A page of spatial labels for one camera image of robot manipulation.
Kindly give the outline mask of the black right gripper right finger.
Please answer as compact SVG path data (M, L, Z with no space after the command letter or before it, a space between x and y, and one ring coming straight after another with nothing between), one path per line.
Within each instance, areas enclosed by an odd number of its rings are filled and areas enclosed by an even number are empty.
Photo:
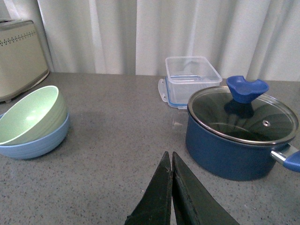
M237 225L181 157L172 153L172 197L178 225Z

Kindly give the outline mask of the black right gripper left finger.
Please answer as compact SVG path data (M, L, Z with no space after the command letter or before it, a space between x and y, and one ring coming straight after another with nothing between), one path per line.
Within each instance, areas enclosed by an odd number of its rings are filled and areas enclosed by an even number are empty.
M169 153L166 151L146 188L146 191L125 221L126 225L169 225L173 172Z

